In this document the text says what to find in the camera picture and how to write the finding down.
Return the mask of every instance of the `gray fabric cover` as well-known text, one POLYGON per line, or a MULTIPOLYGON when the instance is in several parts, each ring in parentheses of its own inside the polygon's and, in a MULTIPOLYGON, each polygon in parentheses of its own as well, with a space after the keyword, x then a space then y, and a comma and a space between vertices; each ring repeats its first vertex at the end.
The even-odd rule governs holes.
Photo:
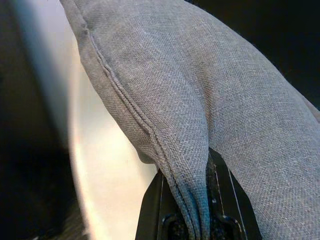
POLYGON ((209 146, 264 239, 320 238, 319 123, 259 51, 183 0, 60 1, 94 89, 166 176, 190 239, 209 237, 209 146))

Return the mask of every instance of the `gray upholstery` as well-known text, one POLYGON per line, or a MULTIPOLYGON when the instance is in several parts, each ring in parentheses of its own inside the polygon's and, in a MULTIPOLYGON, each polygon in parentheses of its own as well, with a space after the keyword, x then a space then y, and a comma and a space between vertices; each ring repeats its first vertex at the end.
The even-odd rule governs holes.
POLYGON ((320 238, 319 123, 259 51, 183 0, 60 1, 94 89, 166 176, 190 239, 209 237, 208 147, 264 239, 320 238))

